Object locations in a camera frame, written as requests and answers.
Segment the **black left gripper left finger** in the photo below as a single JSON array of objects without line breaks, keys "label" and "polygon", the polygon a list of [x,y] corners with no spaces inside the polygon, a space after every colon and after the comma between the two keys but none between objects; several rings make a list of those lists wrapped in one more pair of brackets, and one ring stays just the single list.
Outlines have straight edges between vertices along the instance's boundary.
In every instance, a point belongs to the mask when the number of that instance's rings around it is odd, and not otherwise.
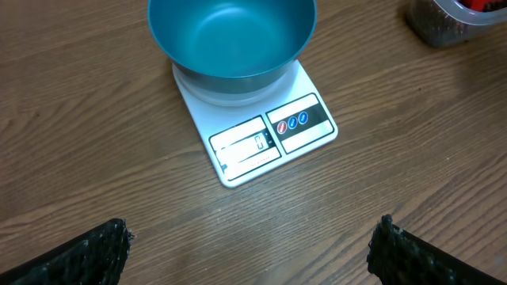
[{"label": "black left gripper left finger", "polygon": [[117,285],[134,234],[112,218],[64,244],[1,274],[9,285]]}]

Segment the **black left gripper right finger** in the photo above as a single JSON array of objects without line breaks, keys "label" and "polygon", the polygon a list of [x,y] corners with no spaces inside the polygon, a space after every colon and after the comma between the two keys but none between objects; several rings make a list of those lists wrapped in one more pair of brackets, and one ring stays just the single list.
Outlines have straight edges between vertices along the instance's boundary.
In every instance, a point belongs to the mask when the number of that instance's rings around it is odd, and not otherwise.
[{"label": "black left gripper right finger", "polygon": [[383,285],[506,285],[396,226],[384,215],[368,243],[368,272]]}]

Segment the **red scoop blue handle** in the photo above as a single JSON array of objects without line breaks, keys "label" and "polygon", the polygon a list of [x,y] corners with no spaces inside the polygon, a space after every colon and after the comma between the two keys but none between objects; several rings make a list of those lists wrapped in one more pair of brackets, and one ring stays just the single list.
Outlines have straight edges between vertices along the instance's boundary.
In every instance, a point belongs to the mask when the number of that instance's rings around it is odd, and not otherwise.
[{"label": "red scoop blue handle", "polygon": [[483,12],[491,0],[460,0],[460,2],[470,10]]}]

